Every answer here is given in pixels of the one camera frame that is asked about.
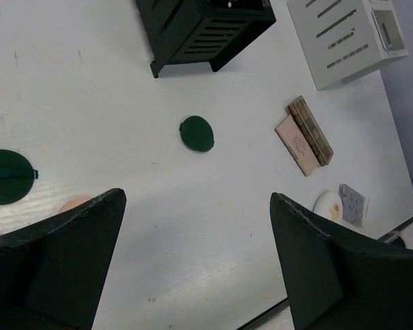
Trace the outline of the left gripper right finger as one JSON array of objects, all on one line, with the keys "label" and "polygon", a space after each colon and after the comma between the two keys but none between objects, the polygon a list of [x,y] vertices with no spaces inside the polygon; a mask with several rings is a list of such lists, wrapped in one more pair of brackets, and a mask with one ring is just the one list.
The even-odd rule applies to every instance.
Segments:
[{"label": "left gripper right finger", "polygon": [[413,250],[273,193],[270,216],[296,329],[413,329]]}]

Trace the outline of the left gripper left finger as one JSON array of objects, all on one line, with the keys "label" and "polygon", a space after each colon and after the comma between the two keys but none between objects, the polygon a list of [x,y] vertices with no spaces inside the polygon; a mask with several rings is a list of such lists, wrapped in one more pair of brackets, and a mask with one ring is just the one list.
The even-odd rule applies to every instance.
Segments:
[{"label": "left gripper left finger", "polygon": [[113,188],[0,236],[0,329],[91,329],[127,198]]}]

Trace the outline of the peach round makeup sponge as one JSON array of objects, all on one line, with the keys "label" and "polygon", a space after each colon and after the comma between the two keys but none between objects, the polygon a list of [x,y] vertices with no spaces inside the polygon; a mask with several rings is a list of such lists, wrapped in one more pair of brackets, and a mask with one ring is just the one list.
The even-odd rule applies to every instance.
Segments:
[{"label": "peach round makeup sponge", "polygon": [[59,214],[67,212],[68,210],[71,210],[83,203],[86,203],[89,201],[91,198],[88,196],[77,196],[74,197],[73,199],[69,200],[66,202],[64,205],[62,205],[58,211]]}]

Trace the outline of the white gold egg bottle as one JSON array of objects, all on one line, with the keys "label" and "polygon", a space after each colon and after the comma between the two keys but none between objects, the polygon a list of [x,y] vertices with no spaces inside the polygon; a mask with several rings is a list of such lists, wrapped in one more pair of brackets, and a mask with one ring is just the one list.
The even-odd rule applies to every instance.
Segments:
[{"label": "white gold egg bottle", "polygon": [[343,217],[341,197],[333,190],[324,191],[316,200],[313,212],[333,222],[340,222]]}]

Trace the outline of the grey glitter palette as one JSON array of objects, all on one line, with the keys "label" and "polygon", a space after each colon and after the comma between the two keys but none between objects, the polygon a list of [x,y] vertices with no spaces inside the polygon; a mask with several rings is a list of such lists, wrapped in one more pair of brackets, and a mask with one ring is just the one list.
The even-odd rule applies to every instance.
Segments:
[{"label": "grey glitter palette", "polygon": [[342,219],[351,226],[362,229],[368,210],[369,199],[347,184],[340,184],[338,193],[343,206]]}]

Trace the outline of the dark green strapped puff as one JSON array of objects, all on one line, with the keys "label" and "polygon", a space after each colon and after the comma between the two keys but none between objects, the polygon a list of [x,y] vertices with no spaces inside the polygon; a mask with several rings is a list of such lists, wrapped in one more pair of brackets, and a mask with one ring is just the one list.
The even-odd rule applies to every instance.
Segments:
[{"label": "dark green strapped puff", "polygon": [[39,172],[20,153],[0,149],[0,206],[18,202],[32,189]]}]

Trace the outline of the pink palette case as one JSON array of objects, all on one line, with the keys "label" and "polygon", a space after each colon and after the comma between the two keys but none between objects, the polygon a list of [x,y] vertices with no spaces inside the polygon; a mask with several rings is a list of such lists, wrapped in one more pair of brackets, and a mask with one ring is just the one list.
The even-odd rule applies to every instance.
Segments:
[{"label": "pink palette case", "polygon": [[275,132],[288,149],[304,176],[309,177],[312,175],[315,169],[319,167],[319,162],[292,116],[288,115],[284,118],[282,122],[276,126]]}]

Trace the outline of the brown eyeshadow palette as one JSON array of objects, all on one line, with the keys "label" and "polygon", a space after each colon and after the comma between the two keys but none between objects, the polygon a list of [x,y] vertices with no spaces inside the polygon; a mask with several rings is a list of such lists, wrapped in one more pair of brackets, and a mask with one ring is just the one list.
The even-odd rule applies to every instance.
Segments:
[{"label": "brown eyeshadow palette", "polygon": [[334,152],[326,136],[314,118],[303,96],[288,104],[293,120],[304,135],[320,166],[329,165]]}]

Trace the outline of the dark green powder puff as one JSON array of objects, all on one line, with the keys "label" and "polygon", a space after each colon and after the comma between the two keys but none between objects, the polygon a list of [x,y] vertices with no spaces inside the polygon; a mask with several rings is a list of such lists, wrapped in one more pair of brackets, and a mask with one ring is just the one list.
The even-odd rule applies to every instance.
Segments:
[{"label": "dark green powder puff", "polygon": [[214,147],[214,134],[211,125],[197,115],[186,118],[179,127],[183,144],[190,150],[207,153]]}]

